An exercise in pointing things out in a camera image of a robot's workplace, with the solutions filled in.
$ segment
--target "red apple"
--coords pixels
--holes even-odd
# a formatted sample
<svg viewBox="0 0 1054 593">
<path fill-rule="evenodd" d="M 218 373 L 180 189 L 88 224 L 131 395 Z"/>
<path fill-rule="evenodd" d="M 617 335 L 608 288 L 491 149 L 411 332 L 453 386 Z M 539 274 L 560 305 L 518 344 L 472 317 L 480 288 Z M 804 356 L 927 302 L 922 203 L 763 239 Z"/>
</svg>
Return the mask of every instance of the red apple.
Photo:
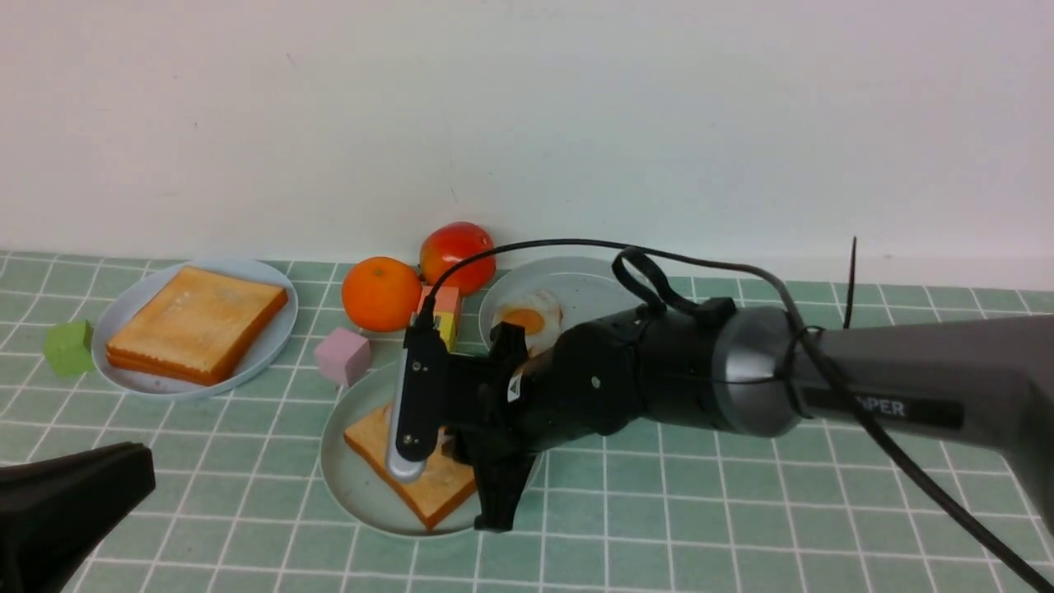
<svg viewBox="0 0 1054 593">
<path fill-rule="evenodd" d="M 425 281 L 435 283 L 444 272 L 462 259 L 494 246 L 494 241 L 477 224 L 451 222 L 428 235 L 421 244 L 421 271 Z M 454 272 L 443 285 L 456 285 L 462 296 L 483 288 L 494 277 L 494 258 L 485 257 Z"/>
</svg>

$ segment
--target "pink cube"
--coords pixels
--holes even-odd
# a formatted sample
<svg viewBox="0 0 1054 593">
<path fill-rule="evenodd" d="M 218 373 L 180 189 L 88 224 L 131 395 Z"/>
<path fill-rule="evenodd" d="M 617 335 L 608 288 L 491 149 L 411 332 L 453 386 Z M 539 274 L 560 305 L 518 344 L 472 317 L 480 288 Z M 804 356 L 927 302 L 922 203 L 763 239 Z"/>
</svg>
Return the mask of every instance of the pink cube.
<svg viewBox="0 0 1054 593">
<path fill-rule="evenodd" d="M 323 377 L 340 387 L 351 386 L 370 369 L 370 341 L 338 328 L 315 349 L 315 363 Z"/>
</svg>

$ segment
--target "bread slice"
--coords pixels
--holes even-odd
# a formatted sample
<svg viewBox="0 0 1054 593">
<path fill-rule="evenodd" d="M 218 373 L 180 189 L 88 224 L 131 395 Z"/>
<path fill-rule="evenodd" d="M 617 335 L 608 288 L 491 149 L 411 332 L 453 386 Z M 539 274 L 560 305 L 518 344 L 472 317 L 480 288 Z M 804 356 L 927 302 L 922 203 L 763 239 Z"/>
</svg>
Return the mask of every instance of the bread slice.
<svg viewBox="0 0 1054 593">
<path fill-rule="evenodd" d="M 432 531 L 443 519 L 475 493 L 472 468 L 457 463 L 436 448 L 425 463 L 425 473 L 409 485 L 397 481 L 385 470 L 388 448 L 388 406 L 355 422 L 344 432 L 344 440 L 355 451 L 395 494 Z"/>
<path fill-rule="evenodd" d="M 229 379 L 289 296 L 281 285 L 184 265 L 106 343 L 118 369 L 215 386 Z"/>
</svg>

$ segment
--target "white plate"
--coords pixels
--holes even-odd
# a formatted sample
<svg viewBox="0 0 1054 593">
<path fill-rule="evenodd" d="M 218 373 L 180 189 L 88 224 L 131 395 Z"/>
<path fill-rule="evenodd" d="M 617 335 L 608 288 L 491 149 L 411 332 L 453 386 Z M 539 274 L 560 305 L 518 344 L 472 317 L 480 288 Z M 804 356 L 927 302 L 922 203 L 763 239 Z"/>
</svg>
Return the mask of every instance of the white plate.
<svg viewBox="0 0 1054 593">
<path fill-rule="evenodd" d="M 631 266 L 627 270 L 640 277 Z M 564 313 L 561 330 L 631 310 L 641 304 L 611 272 L 611 261 L 596 257 L 548 257 L 524 263 L 505 274 L 480 304 L 480 335 L 490 347 L 490 329 L 502 305 L 535 290 L 547 290 Z"/>
<path fill-rule="evenodd" d="M 425 529 L 410 508 L 362 458 L 344 441 L 348 427 L 368 416 L 378 407 L 392 401 L 395 394 L 397 365 L 389 364 L 360 379 L 336 404 L 323 433 L 318 452 L 323 478 L 333 499 L 341 509 L 363 525 L 390 535 L 403 537 L 442 537 L 472 529 L 480 514 L 480 496 L 473 494 L 431 532 Z M 542 456 L 527 480 L 538 475 Z"/>
<path fill-rule="evenodd" d="M 161 291 L 183 265 L 193 265 L 219 274 L 286 288 L 289 302 L 271 320 L 256 342 L 241 359 L 234 376 L 211 388 L 177 381 L 156 375 L 116 369 L 106 361 L 106 342 Z M 258 375 L 281 353 L 293 333 L 299 304 L 296 289 L 285 274 L 267 263 L 251 259 L 195 259 L 155 272 L 129 288 L 106 308 L 92 336 L 92 360 L 99 373 L 119 390 L 154 400 L 193 400 L 233 390 Z"/>
</svg>

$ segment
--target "green cube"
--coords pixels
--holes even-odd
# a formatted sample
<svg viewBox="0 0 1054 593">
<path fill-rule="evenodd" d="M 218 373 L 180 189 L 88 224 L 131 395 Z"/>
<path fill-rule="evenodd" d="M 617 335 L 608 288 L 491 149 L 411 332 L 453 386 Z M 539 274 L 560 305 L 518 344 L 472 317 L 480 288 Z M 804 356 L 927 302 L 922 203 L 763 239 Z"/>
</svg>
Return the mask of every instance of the green cube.
<svg viewBox="0 0 1054 593">
<path fill-rule="evenodd" d="M 93 371 L 92 324 L 72 321 L 53 327 L 44 338 L 44 358 L 59 377 Z"/>
</svg>

